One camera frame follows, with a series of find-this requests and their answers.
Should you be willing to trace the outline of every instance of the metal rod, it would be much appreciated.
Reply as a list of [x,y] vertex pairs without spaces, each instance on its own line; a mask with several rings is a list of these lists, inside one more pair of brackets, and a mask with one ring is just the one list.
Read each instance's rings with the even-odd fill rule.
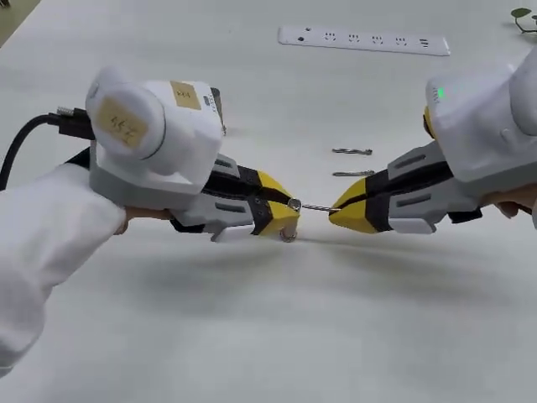
[[305,208],[306,210],[317,210],[318,212],[339,212],[341,210],[341,208],[312,206],[312,205],[309,205],[309,204],[303,204],[302,208]]
[[317,210],[318,212],[339,212],[341,208],[331,208],[323,206],[313,206],[311,204],[302,204],[300,199],[290,199],[287,203],[289,208],[292,208],[296,212],[299,212],[302,208],[306,210]]
[[373,150],[372,149],[332,149],[332,153],[371,155],[373,153]]
[[375,173],[374,170],[360,170],[358,172],[334,172],[333,176],[370,176]]

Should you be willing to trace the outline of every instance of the lab coat sleeve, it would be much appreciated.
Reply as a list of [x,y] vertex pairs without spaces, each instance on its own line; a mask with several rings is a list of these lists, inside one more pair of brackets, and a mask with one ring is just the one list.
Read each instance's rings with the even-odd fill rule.
[[89,173],[65,164],[0,193],[0,377],[44,327],[44,304],[116,231],[125,211],[89,187]]

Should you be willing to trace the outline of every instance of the white power strip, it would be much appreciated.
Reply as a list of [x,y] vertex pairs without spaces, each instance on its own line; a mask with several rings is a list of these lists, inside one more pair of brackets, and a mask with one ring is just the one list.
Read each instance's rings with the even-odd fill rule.
[[449,56],[451,54],[446,38],[442,36],[367,33],[322,27],[281,27],[278,32],[278,42],[300,46],[417,55]]

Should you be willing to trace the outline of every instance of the gray gripper body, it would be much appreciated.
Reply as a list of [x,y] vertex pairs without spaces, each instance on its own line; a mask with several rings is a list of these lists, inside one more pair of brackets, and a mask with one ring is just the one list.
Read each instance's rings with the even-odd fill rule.
[[[392,161],[388,165],[388,178],[392,181],[410,171],[442,162],[446,162],[444,155],[438,143],[433,141]],[[390,198],[388,221],[394,231],[433,233],[436,224],[448,212],[473,212],[479,208],[481,195],[469,194],[466,186],[454,177],[420,187]]]
[[[213,170],[240,177],[235,160],[225,155],[218,155]],[[142,188],[124,181],[99,166],[95,146],[91,147],[90,186],[93,191],[119,206],[169,210],[185,227],[205,225],[205,233],[219,233],[223,228],[254,224],[247,201],[204,193],[177,194]]]

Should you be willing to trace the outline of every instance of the white table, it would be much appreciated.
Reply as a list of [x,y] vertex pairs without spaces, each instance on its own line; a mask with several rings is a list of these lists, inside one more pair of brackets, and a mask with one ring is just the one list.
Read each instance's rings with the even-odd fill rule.
[[[499,0],[43,0],[0,50],[0,148],[34,115],[83,107],[94,74],[116,63],[141,79],[220,88],[223,152],[330,205],[353,181],[332,171],[378,170],[428,141],[429,76],[524,56],[530,44],[509,11]],[[444,34],[453,53],[282,46],[282,24]],[[40,129],[12,186],[84,146]],[[0,400],[535,400],[537,238],[527,217],[486,210],[430,237],[369,237],[305,212],[300,238],[215,245],[135,223],[56,290],[43,337],[2,381]]]

